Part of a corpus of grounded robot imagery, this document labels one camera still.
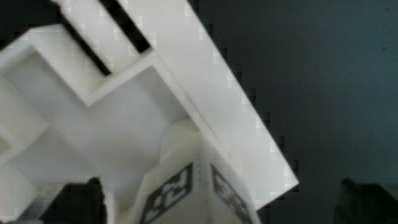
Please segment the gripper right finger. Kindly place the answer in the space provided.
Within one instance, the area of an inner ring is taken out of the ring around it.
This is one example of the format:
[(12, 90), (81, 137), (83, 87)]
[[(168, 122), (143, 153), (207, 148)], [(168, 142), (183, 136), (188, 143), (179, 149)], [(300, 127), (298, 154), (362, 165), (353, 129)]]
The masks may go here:
[(341, 180), (334, 224), (398, 224), (398, 183)]

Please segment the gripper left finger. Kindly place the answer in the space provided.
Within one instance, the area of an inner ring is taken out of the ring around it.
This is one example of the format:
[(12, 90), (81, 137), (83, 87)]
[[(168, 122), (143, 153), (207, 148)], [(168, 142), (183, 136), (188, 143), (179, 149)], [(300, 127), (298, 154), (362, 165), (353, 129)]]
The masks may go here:
[(39, 217), (44, 224), (106, 224), (101, 181), (92, 177), (83, 184), (69, 183)]

